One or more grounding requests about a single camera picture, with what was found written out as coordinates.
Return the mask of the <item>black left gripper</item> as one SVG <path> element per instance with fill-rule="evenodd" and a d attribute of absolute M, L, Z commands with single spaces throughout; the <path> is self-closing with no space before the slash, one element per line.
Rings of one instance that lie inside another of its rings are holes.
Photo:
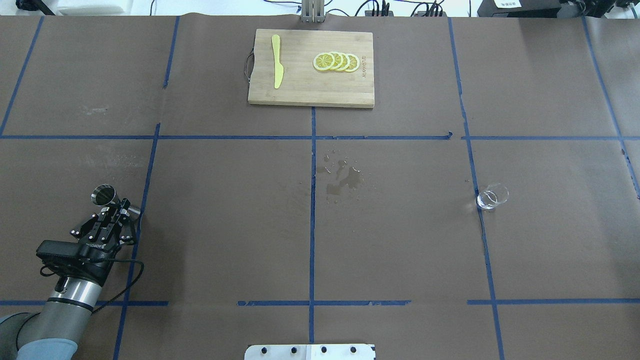
<path fill-rule="evenodd" d="M 138 243 L 137 219 L 138 208 L 124 198 L 71 228 L 78 242 L 75 273 L 110 273 L 121 248 Z"/>

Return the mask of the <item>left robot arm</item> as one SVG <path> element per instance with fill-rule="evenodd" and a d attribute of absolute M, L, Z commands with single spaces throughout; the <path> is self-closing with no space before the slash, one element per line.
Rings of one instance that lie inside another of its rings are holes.
<path fill-rule="evenodd" d="M 140 210 L 128 199 L 95 203 L 100 212 L 70 231 L 73 242 L 44 240 L 36 249 L 41 275 L 58 280 L 40 312 L 2 317 L 3 360 L 70 360 L 77 352 L 118 252 L 138 241 Z"/>

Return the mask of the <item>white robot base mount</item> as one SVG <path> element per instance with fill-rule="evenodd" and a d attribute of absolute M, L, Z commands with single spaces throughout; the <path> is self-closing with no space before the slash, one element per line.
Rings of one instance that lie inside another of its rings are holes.
<path fill-rule="evenodd" d="M 247 347 L 245 360 L 375 360 L 373 344 L 258 344 Z"/>

